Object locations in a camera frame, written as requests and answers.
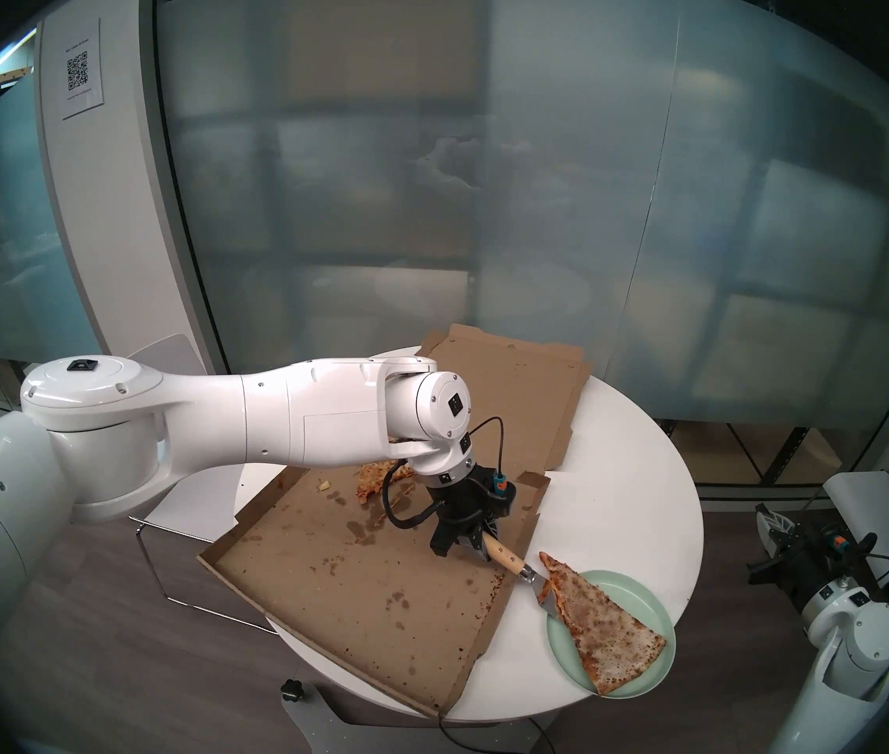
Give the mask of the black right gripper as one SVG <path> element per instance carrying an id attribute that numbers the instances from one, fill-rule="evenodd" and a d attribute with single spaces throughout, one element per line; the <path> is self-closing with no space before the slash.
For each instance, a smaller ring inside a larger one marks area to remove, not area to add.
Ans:
<path id="1" fill-rule="evenodd" d="M 760 541 L 772 542 L 772 533 L 789 534 L 781 539 L 781 556 L 748 564 L 750 585 L 781 585 L 793 604 L 807 604 L 823 586 L 850 577 L 866 590 L 876 588 L 869 556 L 877 534 L 868 532 L 860 540 L 836 529 L 836 524 L 818 528 L 795 524 L 771 511 L 765 503 L 756 504 L 756 526 Z"/>

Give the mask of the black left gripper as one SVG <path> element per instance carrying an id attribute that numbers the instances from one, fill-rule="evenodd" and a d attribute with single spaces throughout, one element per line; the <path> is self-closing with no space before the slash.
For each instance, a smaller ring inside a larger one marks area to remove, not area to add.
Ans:
<path id="1" fill-rule="evenodd" d="M 437 523 L 429 546 L 441 558 L 455 546 L 473 549 L 475 527 L 475 549 L 489 564 L 489 539 L 495 536 L 492 524 L 509 515 L 516 499 L 516 485 L 493 467 L 473 465 L 466 472 L 462 479 L 457 479 L 456 474 L 441 474 L 433 481 L 441 485 L 429 487 L 432 501 L 439 504 L 436 514 L 441 522 Z"/>

